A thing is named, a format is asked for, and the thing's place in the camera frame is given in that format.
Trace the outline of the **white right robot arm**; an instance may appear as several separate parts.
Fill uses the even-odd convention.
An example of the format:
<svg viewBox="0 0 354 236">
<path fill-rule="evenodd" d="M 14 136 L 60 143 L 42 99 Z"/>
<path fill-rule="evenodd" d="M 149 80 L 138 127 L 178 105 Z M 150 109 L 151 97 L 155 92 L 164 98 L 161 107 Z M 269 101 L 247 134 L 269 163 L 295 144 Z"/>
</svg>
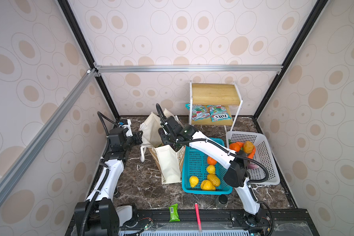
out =
<svg viewBox="0 0 354 236">
<path fill-rule="evenodd" d="M 248 158 L 243 151 L 234 151 L 226 148 L 207 137 L 192 125 L 182 126 L 174 117 L 166 117 L 159 104 L 156 110 L 160 117 L 161 130 L 159 135 L 162 142 L 172 147 L 187 146 L 197 149 L 216 160 L 227 172 L 224 182 L 235 189 L 243 204 L 244 216 L 239 220 L 242 227 L 263 227 L 271 233 L 274 221 L 270 208 L 264 202 L 259 202 L 251 188 L 253 183 L 263 183 L 269 178 L 267 168 L 260 162 Z M 260 167 L 265 177 L 252 180 L 245 168 L 246 162 L 252 162 Z"/>
</svg>

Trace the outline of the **floral canvas grocery bag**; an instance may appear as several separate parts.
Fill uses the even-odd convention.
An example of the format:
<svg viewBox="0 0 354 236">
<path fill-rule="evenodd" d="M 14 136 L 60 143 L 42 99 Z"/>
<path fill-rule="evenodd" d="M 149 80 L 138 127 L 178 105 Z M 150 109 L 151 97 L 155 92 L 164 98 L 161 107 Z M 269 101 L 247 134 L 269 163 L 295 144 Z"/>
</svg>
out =
<svg viewBox="0 0 354 236">
<path fill-rule="evenodd" d="M 162 184 L 180 183 L 186 147 L 179 147 L 175 151 L 170 145 L 164 145 L 158 134 L 161 128 L 160 123 L 160 117 L 155 113 L 150 113 L 140 125 L 139 130 L 143 132 L 140 147 L 141 161 L 145 160 L 145 153 L 148 150 L 161 172 Z"/>
</svg>

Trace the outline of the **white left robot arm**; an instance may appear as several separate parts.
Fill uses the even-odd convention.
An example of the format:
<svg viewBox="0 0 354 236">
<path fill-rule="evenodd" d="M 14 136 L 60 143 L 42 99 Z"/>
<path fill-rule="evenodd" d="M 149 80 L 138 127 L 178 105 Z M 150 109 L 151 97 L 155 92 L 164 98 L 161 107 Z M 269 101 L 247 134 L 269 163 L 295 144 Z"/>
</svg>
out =
<svg viewBox="0 0 354 236">
<path fill-rule="evenodd" d="M 101 174 L 92 192 L 85 201 L 79 202 L 74 210 L 77 234 L 79 236 L 117 236 L 121 226 L 137 224 L 135 205 L 115 207 L 113 199 L 120 196 L 117 183 L 125 169 L 129 152 L 142 144 L 142 131 L 132 132 L 130 120 L 112 122 L 102 113 L 97 113 L 101 121 L 107 144 L 100 158 Z M 112 122 L 108 130 L 106 122 Z"/>
</svg>

